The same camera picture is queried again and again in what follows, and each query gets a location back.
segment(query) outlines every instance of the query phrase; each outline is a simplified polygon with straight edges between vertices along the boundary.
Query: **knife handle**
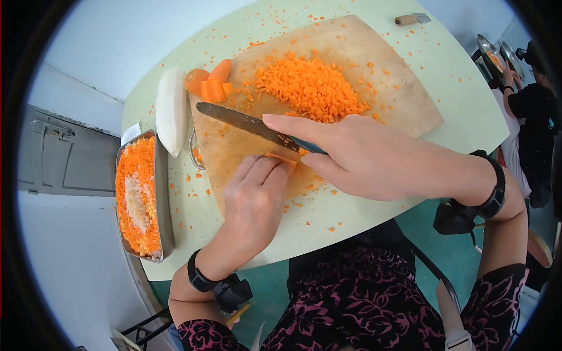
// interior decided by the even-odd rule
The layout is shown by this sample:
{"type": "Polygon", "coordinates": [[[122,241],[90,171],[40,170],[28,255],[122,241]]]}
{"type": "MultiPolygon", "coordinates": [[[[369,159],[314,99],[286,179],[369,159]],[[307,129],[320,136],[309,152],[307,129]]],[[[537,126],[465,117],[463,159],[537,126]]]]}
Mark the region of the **knife handle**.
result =
{"type": "Polygon", "coordinates": [[[294,143],[297,144],[298,146],[300,146],[301,148],[303,148],[304,150],[310,151],[310,152],[318,152],[318,153],[323,153],[323,154],[328,154],[326,151],[322,150],[318,145],[314,144],[314,143],[309,143],[306,142],[304,140],[301,140],[299,138],[295,138],[294,136],[291,137],[291,139],[293,139],[294,143]]]}
{"type": "Polygon", "coordinates": [[[414,24],[418,21],[419,21],[419,19],[418,19],[417,15],[404,15],[404,16],[398,16],[398,17],[394,18],[394,23],[396,23],[399,26],[414,24]]]}

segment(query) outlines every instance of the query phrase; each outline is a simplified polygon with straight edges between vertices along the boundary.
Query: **black and pink floral top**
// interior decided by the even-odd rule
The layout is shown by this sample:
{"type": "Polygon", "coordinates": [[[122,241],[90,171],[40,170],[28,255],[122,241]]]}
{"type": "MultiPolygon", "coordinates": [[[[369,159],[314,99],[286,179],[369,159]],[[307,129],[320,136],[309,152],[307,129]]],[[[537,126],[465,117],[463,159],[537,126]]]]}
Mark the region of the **black and pink floral top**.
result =
{"type": "MultiPolygon", "coordinates": [[[[357,248],[320,262],[291,291],[291,302],[261,350],[442,350],[443,324],[418,289],[411,265],[383,248],[357,248]]],[[[476,281],[462,311],[478,350],[510,340],[527,278],[525,265],[499,268],[476,281]]],[[[248,350],[223,324],[181,324],[185,350],[248,350]]]]}

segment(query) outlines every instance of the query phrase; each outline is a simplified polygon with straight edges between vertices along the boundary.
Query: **door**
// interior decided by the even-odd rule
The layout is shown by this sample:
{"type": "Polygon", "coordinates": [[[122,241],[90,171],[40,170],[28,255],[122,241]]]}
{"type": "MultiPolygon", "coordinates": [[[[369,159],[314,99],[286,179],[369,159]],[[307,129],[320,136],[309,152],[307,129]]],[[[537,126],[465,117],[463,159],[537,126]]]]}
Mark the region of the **door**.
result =
{"type": "Polygon", "coordinates": [[[19,189],[54,195],[115,196],[119,138],[30,107],[25,114],[19,189]]]}

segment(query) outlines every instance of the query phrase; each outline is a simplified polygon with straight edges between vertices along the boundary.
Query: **metal tray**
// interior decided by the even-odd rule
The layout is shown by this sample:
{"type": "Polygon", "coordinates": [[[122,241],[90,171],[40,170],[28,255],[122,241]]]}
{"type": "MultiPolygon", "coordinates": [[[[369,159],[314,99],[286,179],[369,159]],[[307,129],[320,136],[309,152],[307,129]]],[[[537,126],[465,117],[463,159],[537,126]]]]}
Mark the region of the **metal tray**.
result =
{"type": "Polygon", "coordinates": [[[521,61],[519,61],[513,50],[511,50],[506,42],[501,42],[501,44],[498,42],[498,46],[500,47],[500,54],[502,57],[509,61],[511,66],[515,69],[515,72],[521,77],[521,80],[525,81],[525,72],[521,67],[521,61]]]}
{"type": "Polygon", "coordinates": [[[160,236],[160,246],[162,247],[162,257],[139,256],[135,251],[131,249],[129,242],[125,238],[123,238],[121,227],[119,227],[119,234],[121,235],[123,248],[129,254],[150,262],[162,263],[162,261],[164,261],[164,259],[168,257],[172,253],[172,251],[174,251],[174,234],[172,232],[170,204],[168,202],[168,152],[160,142],[155,131],[153,131],[152,129],[147,130],[119,148],[119,151],[117,151],[117,161],[115,162],[115,173],[117,173],[117,165],[119,164],[121,154],[128,144],[134,143],[140,138],[151,138],[153,136],[155,137],[154,192],[156,197],[156,219],[158,234],[160,236]]]}
{"type": "Polygon", "coordinates": [[[492,62],[492,60],[486,54],[486,52],[489,52],[491,54],[494,54],[497,58],[501,58],[500,52],[496,49],[496,47],[494,45],[492,45],[492,43],[490,43],[488,41],[488,39],[484,38],[484,36],[482,36],[480,34],[478,34],[476,36],[476,42],[478,43],[478,48],[480,49],[480,52],[482,53],[482,59],[486,62],[487,66],[493,67],[494,71],[495,71],[495,74],[499,75],[499,76],[502,76],[503,72],[500,70],[500,68],[498,66],[496,66],[495,63],[492,62]]]}

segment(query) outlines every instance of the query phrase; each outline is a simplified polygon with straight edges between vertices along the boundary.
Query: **left hand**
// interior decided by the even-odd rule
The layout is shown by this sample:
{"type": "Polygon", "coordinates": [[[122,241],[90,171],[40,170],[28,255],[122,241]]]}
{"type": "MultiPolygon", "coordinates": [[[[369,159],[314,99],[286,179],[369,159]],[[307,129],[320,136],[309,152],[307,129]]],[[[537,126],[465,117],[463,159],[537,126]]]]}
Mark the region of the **left hand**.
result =
{"type": "Polygon", "coordinates": [[[513,86],[513,73],[511,72],[511,69],[509,68],[509,63],[507,61],[505,61],[505,67],[506,67],[504,69],[505,85],[513,86]]]}
{"type": "Polygon", "coordinates": [[[291,167],[276,157],[253,155],[242,161],[224,190],[225,221],[197,255],[196,265],[205,267],[207,278],[227,277],[271,243],[285,209],[290,174],[291,167]]]}

